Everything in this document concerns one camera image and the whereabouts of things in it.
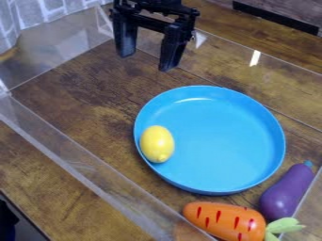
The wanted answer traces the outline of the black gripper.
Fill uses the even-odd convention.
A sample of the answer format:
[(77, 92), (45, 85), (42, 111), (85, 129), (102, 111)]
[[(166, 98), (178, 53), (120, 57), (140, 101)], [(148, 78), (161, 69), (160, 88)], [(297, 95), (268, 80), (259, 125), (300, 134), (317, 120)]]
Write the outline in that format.
[(198, 16), (200, 12), (184, 6), (181, 0), (113, 0), (110, 18), (118, 56), (136, 52), (137, 30), (146, 28), (162, 33), (158, 70), (169, 71), (180, 63)]

